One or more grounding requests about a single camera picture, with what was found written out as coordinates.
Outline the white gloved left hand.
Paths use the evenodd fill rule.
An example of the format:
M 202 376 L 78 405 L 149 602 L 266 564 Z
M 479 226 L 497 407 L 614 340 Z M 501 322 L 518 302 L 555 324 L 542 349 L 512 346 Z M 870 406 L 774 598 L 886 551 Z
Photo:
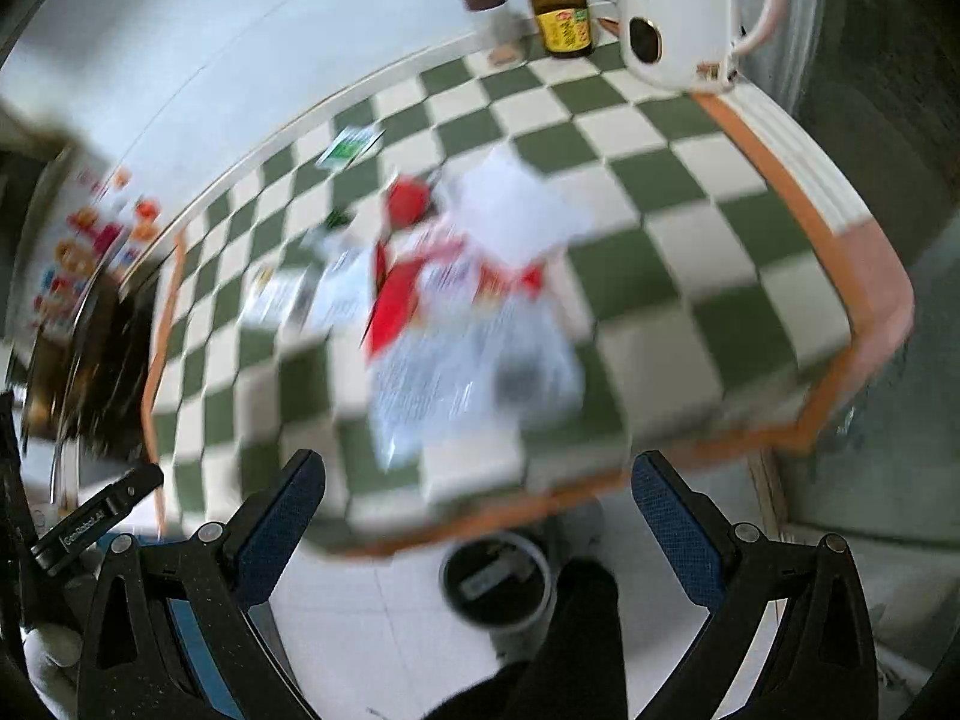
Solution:
M 29 681 L 51 712 L 60 720 L 75 720 L 76 675 L 82 660 L 82 636 L 57 624 L 39 624 L 26 634 L 26 667 Z

